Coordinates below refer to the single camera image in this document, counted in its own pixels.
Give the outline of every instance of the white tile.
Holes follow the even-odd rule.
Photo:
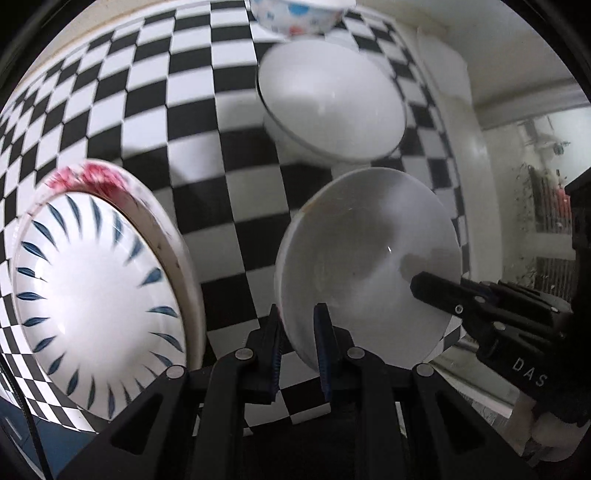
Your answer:
[[[388,40],[382,40],[379,38],[378,45],[379,45],[379,48],[382,49],[384,54],[390,60],[396,60],[396,61],[398,61],[400,63],[404,63],[404,64],[407,63],[407,59],[404,56],[402,49],[400,47],[398,47],[395,43],[389,42]]]
[[[107,42],[90,50],[86,55],[82,57],[80,61],[80,66],[78,67],[78,72],[88,70],[90,67],[93,67],[97,63],[102,62],[103,59],[107,56],[107,52],[109,51],[110,46],[111,43]]]
[[[218,280],[244,272],[233,223],[187,233],[183,237],[189,251],[202,252],[191,256],[200,282]]]
[[[168,53],[163,53],[135,62],[129,70],[127,89],[133,90],[143,85],[156,83],[159,80],[165,79],[168,75],[169,61],[170,56]]]
[[[50,112],[54,107],[61,104],[64,100],[66,100],[70,94],[72,93],[72,87],[74,86],[74,82],[76,81],[76,75],[68,78],[63,83],[59,84],[51,94],[49,98],[49,103],[47,104],[47,111]]]
[[[219,133],[206,132],[168,143],[168,163],[173,187],[224,174]]]
[[[262,125],[265,107],[256,90],[238,90],[216,95],[217,126],[220,132]]]
[[[64,126],[59,124],[41,139],[37,148],[35,168],[41,168],[60,151],[61,131],[63,128]]]
[[[119,50],[113,55],[109,55],[100,66],[99,78],[110,77],[114,73],[129,68],[134,61],[135,45]]]
[[[324,405],[320,405],[309,410],[294,413],[291,416],[291,422],[293,425],[297,425],[298,423],[302,423],[303,421],[308,421],[311,419],[316,419],[318,417],[321,417],[322,415],[326,415],[327,413],[330,413],[330,403],[325,403]]]
[[[361,20],[344,17],[343,22],[351,33],[366,38],[375,38],[374,32]]]
[[[167,18],[166,20],[146,25],[139,32],[137,44],[141,45],[160,38],[169,37],[173,30],[174,18]]]
[[[425,157],[412,157],[410,155],[402,156],[402,164],[404,171],[412,175],[417,180],[422,181],[430,189],[433,188],[431,181],[431,173],[429,172],[429,165]]]
[[[29,148],[39,141],[41,134],[43,133],[43,123],[45,123],[45,115],[41,115],[37,120],[29,125],[25,133],[25,139],[22,142],[23,152],[28,152]]]
[[[279,165],[231,171],[226,182],[235,222],[289,212]]]
[[[196,17],[197,15],[208,14],[212,10],[209,3],[196,5],[195,7],[179,8],[177,18]]]
[[[57,168],[71,167],[78,165],[87,156],[88,139],[82,138],[65,150],[62,150],[57,157]]]
[[[96,102],[90,111],[88,136],[119,125],[123,121],[127,92],[119,92]]]
[[[212,29],[205,27],[188,28],[173,35],[170,53],[193,50],[198,47],[208,47],[212,42]]]
[[[168,106],[189,103],[214,96],[213,70],[211,67],[187,70],[168,77],[166,104]]]
[[[4,180],[4,196],[8,196],[18,185],[18,178],[21,174],[21,157],[18,157],[6,171]]]
[[[139,113],[125,120],[121,132],[123,158],[166,145],[166,107]]]
[[[213,353],[216,354],[217,358],[220,358],[227,353],[244,347],[248,334],[258,328],[260,328],[258,319],[254,319],[218,330],[211,330],[207,333],[207,337],[212,345]]]
[[[419,127],[417,133],[428,158],[447,158],[443,142],[437,131]]]
[[[212,27],[248,25],[248,14],[244,8],[222,8],[212,11],[209,22]]]
[[[256,316],[265,317],[275,302],[274,278],[275,265],[246,272]]]
[[[212,66],[256,65],[256,53],[252,40],[230,40],[212,44]]]
[[[35,195],[35,172],[26,176],[18,185],[17,215],[21,216],[31,206],[31,199]]]
[[[80,115],[82,112],[86,112],[90,109],[92,102],[95,100],[96,87],[98,84],[99,82],[94,80],[72,94],[66,103],[64,122],[67,122],[75,116]]]
[[[244,419],[251,427],[286,419],[289,416],[290,413],[285,406],[285,401],[280,391],[277,392],[275,401],[271,405],[256,405],[252,403],[244,405]]]
[[[437,189],[435,195],[446,208],[449,218],[457,218],[456,195],[453,189]]]
[[[308,367],[297,353],[290,352],[281,357],[279,388],[287,388],[316,377],[318,377],[318,372]]]
[[[419,88],[416,82],[399,77],[398,84],[400,85],[402,93],[404,94],[404,98],[407,102],[427,106],[427,99],[423,95],[423,91]]]

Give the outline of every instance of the checkered pattern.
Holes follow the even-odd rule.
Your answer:
[[[68,52],[0,115],[0,347],[34,414],[72,429],[105,422],[78,409],[39,369],[12,306],[8,258],[17,220],[39,181],[81,158],[122,165],[152,190],[189,246],[207,317],[206,364],[241,347],[273,302],[274,262],[291,216],[350,170],[279,158],[262,128],[257,63],[282,37],[243,1],[201,2],[138,18]],[[459,178],[441,117],[389,23],[355,12],[326,41],[360,50],[395,80],[407,104],[402,143],[374,162],[433,189],[449,211],[469,271]],[[451,325],[435,353],[453,344]],[[255,432],[326,413],[315,372],[288,348],[271,406],[246,407]],[[5,379],[2,386],[8,390]],[[14,402],[12,393],[5,395]]]

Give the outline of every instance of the blue patterned bowl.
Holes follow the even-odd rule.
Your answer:
[[[311,35],[328,32],[355,5],[355,0],[251,0],[251,11],[263,27],[275,33]]]

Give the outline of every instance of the black tile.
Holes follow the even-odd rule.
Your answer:
[[[282,388],[281,395],[290,415],[320,407],[326,403],[320,386],[320,377]]]
[[[365,37],[358,37],[357,35],[353,35],[353,38],[357,42],[357,45],[361,50],[369,50],[369,51],[376,51],[378,53],[383,54],[381,48],[379,48],[378,42],[375,40],[371,40],[370,38]]]
[[[64,64],[64,60],[60,60],[57,62],[53,67],[47,70],[47,74],[45,75],[45,81],[51,77],[53,77],[57,72],[61,70],[61,66]]]
[[[273,45],[277,45],[277,42],[270,42],[269,41],[269,42],[255,43],[256,60],[258,61],[258,63],[261,62],[265,53],[267,53]]]
[[[457,208],[457,215],[462,216],[466,214],[466,209],[464,207],[464,197],[462,195],[462,188],[458,187],[453,190],[453,193],[456,197],[456,208]]]
[[[168,64],[169,73],[184,72],[185,70],[198,69],[212,64],[211,47],[197,48],[195,50],[173,53]]]
[[[417,127],[435,128],[435,125],[433,124],[433,118],[431,118],[431,113],[429,113],[429,109],[427,107],[420,105],[410,105],[410,108],[413,111],[413,117]]]
[[[105,35],[100,36],[99,38],[95,38],[93,41],[91,41],[88,44],[88,50],[86,50],[86,52],[89,52],[90,50],[94,50],[96,47],[100,47],[101,45],[107,43],[108,41],[111,41],[111,38],[113,38],[113,32],[109,32],[109,33],[106,33]]]
[[[171,38],[162,38],[150,43],[144,43],[135,49],[134,62],[168,52]]]
[[[400,157],[382,158],[371,162],[372,167],[387,167],[393,168],[394,170],[405,171],[402,159]]]
[[[14,313],[14,304],[12,303],[12,295],[6,295],[3,298],[4,308],[6,309],[6,315],[8,317],[8,323],[10,325],[18,325],[17,314]]]
[[[409,80],[415,80],[411,69],[408,68],[408,65],[400,63],[396,60],[390,60],[390,65],[392,66],[398,77],[403,77]]]
[[[111,46],[109,47],[109,52],[107,53],[107,55],[111,55],[119,50],[123,50],[124,48],[135,45],[135,42],[137,41],[138,36],[139,36],[139,32],[133,32],[133,33],[130,33],[129,35],[126,35],[124,37],[118,38],[117,40],[113,41],[113,43],[111,43]]]
[[[244,8],[242,0],[228,0],[226,2],[212,2],[212,10],[221,10],[222,8]]]
[[[169,10],[168,12],[163,12],[158,15],[153,15],[151,17],[146,17],[144,21],[144,25],[150,25],[151,23],[160,22],[162,20],[166,20],[167,18],[173,18],[176,14],[176,10]]]
[[[398,148],[401,155],[424,155],[423,145],[416,128],[407,127]]]
[[[390,36],[389,32],[385,32],[384,30],[380,30],[379,28],[370,27],[371,31],[374,32],[376,38],[380,38],[382,40],[386,40],[389,42],[394,43],[394,40]]]
[[[71,76],[75,75],[78,70],[79,65],[80,65],[80,60],[76,60],[74,63],[72,63],[71,65],[68,65],[65,69],[63,69],[60,72],[60,76],[57,78],[56,86],[65,82]]]
[[[35,171],[35,160],[37,159],[37,146],[38,144],[35,144],[33,147],[29,148],[29,150],[22,156],[21,174],[19,176],[19,181],[23,181],[31,173]]]
[[[10,156],[8,157],[8,165],[12,165],[15,160],[20,156],[22,153],[22,143],[25,141],[25,134],[22,134],[18,137],[14,143],[12,144],[12,149],[10,150]]]
[[[66,110],[66,102],[60,103],[58,106],[50,110],[45,116],[45,123],[43,123],[43,135],[51,132],[64,119],[64,111]]]
[[[86,136],[89,116],[90,110],[87,110],[64,124],[64,130],[61,133],[60,151],[65,150]]]
[[[173,188],[174,209],[181,233],[233,221],[225,177]]]
[[[12,144],[12,137],[14,136],[15,128],[16,125],[14,125],[8,132],[6,132],[6,135],[4,135],[4,142],[2,142],[2,150],[0,151],[0,154],[4,153],[6,149]]]
[[[167,147],[126,158],[123,161],[123,168],[135,175],[152,191],[170,187]]]
[[[227,67],[213,71],[213,88],[216,93],[253,89],[255,83],[256,65]]]
[[[166,104],[166,80],[127,93],[125,118]]]
[[[76,77],[76,81],[74,82],[74,87],[72,89],[72,92],[75,92],[75,91],[81,89],[82,87],[85,87],[90,82],[96,80],[99,77],[101,65],[102,64],[99,63],[99,64],[95,65],[94,67],[90,67],[89,69],[79,73],[78,77]]]
[[[236,235],[247,271],[275,263],[283,234],[290,222],[290,214],[282,213],[236,223]]]
[[[256,318],[245,273],[201,284],[207,331]]]
[[[33,113],[31,114],[31,119],[29,120],[30,124],[32,124],[35,120],[37,120],[41,115],[45,113],[45,110],[47,109],[47,104],[49,103],[50,95],[51,94],[39,100],[35,107],[33,107]]]
[[[4,225],[17,217],[17,190],[14,189],[4,200]]]
[[[187,28],[205,27],[206,25],[209,25],[209,14],[177,18],[174,23],[174,31],[178,32]]]
[[[121,125],[88,139],[88,157],[113,161],[121,158]]]
[[[212,42],[246,38],[252,38],[251,28],[248,25],[212,28]]]
[[[462,245],[462,273],[470,271],[470,248]]]
[[[355,12],[347,12],[345,15],[347,18],[354,18],[355,20],[363,21],[363,17]]]
[[[115,73],[110,77],[99,80],[99,84],[96,87],[95,102],[110,97],[116,93],[123,92],[127,86],[128,76],[129,69],[126,69],[122,72]]]
[[[225,171],[257,165],[277,164],[275,144],[263,128],[220,133]]]
[[[216,101],[208,98],[169,107],[167,118],[169,140],[216,130]]]
[[[328,168],[296,163],[282,165],[281,176],[290,210],[302,207],[318,190],[332,181]]]
[[[89,158],[100,158],[100,157],[95,157],[93,155],[88,155],[88,157]],[[43,165],[41,168],[39,168],[37,170],[37,173],[35,174],[35,186],[37,186],[39,184],[39,182],[42,181],[46,177],[46,175],[50,174],[56,168],[57,168],[57,158],[50,160],[45,165]]]
[[[452,186],[452,180],[449,177],[447,169],[447,160],[444,158],[428,158],[429,171],[434,189],[444,189]]]

